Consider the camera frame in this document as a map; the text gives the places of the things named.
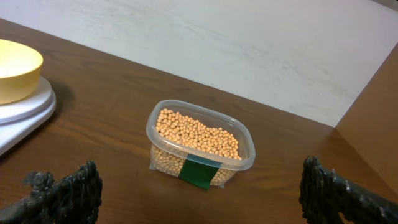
plastic container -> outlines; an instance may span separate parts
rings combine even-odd
[[[203,152],[191,147],[177,144],[162,137],[155,129],[160,111],[164,108],[180,112],[211,128],[223,128],[234,135],[239,142],[238,153],[242,160],[230,159]],[[212,178],[210,185],[223,186],[236,171],[246,170],[253,165],[256,152],[248,129],[236,119],[226,116],[201,106],[193,105],[179,100],[164,100],[156,105],[150,114],[146,132],[152,141],[151,167],[166,174],[179,177],[185,161],[219,168]]]

white wall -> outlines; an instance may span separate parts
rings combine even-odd
[[[387,6],[395,11],[398,11],[398,1],[397,0],[373,0],[376,1],[383,6]]]
[[[0,17],[331,126],[398,41],[370,0],[3,0]]]

digital scale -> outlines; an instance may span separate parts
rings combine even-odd
[[[50,83],[40,77],[37,88],[29,96],[0,105],[0,155],[49,119],[55,102]]]

brown wooden tabletop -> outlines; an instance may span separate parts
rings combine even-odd
[[[332,127],[8,21],[0,20],[0,39],[37,49],[57,96],[53,118],[0,158],[0,208],[28,194],[21,180],[30,171],[61,179],[93,160],[104,184],[97,223],[305,223],[299,184],[307,156],[398,201]],[[145,126],[164,99],[242,122],[254,165],[209,191],[149,170]]]

green tape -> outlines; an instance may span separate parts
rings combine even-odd
[[[211,161],[209,159],[189,154],[182,166],[179,179],[208,190],[210,182],[213,180],[214,175],[216,175],[218,168],[204,165],[200,162],[206,162],[207,164],[212,164],[218,167],[221,165],[220,162]]]

